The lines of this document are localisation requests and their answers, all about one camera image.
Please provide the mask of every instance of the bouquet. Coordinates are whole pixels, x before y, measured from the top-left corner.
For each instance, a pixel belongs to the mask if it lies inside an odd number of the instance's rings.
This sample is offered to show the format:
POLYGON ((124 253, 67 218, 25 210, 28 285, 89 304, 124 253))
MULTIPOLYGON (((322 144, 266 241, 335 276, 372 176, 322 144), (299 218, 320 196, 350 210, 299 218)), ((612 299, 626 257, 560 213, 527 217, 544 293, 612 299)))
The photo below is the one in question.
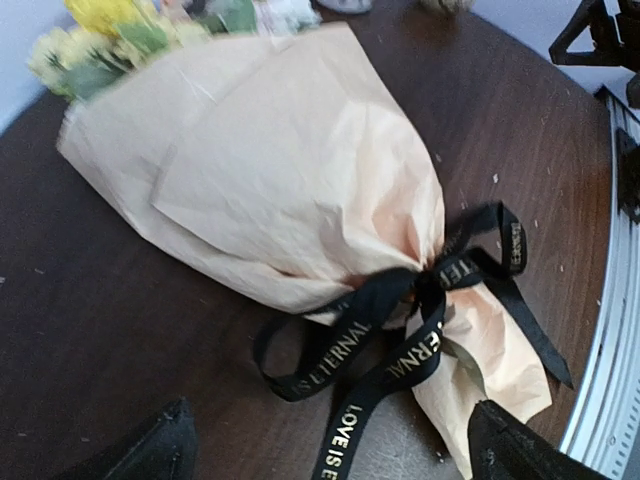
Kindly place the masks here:
POLYGON ((28 62, 52 92, 89 100, 122 77, 173 50, 215 35, 294 32, 319 16, 307 1, 227 0, 191 18, 177 0, 66 0, 78 26, 38 39, 28 62))
POLYGON ((67 0, 79 27, 41 39, 30 62, 76 100, 58 149, 149 242, 293 315, 256 338, 259 365, 286 321, 328 326, 304 371, 262 372, 283 398, 316 393, 383 325, 406 325, 404 350, 327 430, 314 478, 345 478, 371 410, 403 388, 468 478, 476 402, 524 422, 551 404, 544 367, 570 383, 511 280, 524 228, 494 205, 445 243, 429 152, 349 27, 291 35, 313 23, 308 2, 269 15, 234 2, 191 18, 181 5, 67 0), (501 264, 466 248, 496 229, 501 264))

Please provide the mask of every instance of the black ribbon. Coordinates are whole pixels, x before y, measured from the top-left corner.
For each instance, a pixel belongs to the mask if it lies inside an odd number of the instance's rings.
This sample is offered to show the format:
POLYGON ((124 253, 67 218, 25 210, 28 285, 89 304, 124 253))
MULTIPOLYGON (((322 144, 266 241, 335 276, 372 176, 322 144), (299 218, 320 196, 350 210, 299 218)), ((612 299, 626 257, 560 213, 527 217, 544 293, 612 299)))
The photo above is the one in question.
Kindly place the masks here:
POLYGON ((394 268, 371 276, 362 287, 329 305, 301 315, 276 318, 256 337, 253 357, 271 390, 295 402, 310 397, 353 362, 401 300, 413 294, 412 313, 420 310, 423 325, 366 373, 347 395, 333 419, 318 457, 313 480, 345 479, 364 427, 376 405, 387 395, 418 385, 440 362, 446 292, 484 282, 514 318, 545 368, 573 388, 566 361, 538 325, 513 281, 527 264, 524 228, 502 203, 486 205, 461 219, 458 228, 431 270, 394 268), (500 232, 502 261, 478 247, 467 248, 476 235, 500 232), (331 335, 303 352, 297 370, 281 377, 264 371, 264 359, 274 335, 289 322, 310 315, 336 312, 331 335))

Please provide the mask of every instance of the dark wood surface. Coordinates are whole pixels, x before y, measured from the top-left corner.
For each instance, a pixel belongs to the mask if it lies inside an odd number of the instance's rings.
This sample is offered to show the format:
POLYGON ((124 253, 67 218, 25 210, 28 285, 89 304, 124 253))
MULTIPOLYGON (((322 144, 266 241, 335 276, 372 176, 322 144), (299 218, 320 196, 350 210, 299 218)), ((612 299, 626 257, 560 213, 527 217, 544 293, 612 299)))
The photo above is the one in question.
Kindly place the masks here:
MULTIPOLYGON (((428 145, 448 217, 503 199, 524 222, 519 283, 580 385, 608 239, 604 107, 477 17, 388 3, 354 30, 428 145)), ((291 405, 267 390, 250 347, 273 312, 138 237, 56 153, 63 110, 46 95, 0 141, 0 478, 47 478, 180 395, 195 410, 197 479, 309 478, 332 392, 291 405)), ((284 346, 276 362, 293 355, 284 346)), ((531 425, 557 443, 575 394, 551 386, 554 406, 531 425)), ((398 394, 351 478, 458 478, 443 451, 398 394)))

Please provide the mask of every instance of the wrapping paper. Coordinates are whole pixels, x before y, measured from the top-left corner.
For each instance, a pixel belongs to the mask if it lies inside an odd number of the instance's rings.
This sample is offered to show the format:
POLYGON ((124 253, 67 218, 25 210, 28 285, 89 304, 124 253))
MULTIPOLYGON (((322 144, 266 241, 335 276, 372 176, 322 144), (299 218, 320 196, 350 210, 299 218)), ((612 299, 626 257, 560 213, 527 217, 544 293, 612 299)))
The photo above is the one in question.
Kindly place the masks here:
MULTIPOLYGON (((58 147, 145 239, 290 313, 371 273, 419 270, 443 244, 429 153, 344 24, 172 52, 75 107, 58 147)), ((539 358, 486 288, 448 300, 445 334, 465 361, 454 348, 414 392, 469 477, 478 399, 521 421, 551 399, 539 358)))

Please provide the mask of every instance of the yellow flower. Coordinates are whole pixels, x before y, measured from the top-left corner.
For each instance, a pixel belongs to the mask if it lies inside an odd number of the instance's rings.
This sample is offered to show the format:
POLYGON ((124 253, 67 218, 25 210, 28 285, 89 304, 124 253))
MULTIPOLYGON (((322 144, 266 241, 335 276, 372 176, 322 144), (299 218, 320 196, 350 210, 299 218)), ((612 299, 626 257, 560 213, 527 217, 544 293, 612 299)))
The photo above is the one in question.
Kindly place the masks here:
MULTIPOLYGON (((115 25, 143 20, 136 0, 65 0, 64 4, 78 24, 90 32, 116 36, 115 25)), ((155 13, 153 3, 144 1, 145 13, 155 13)))

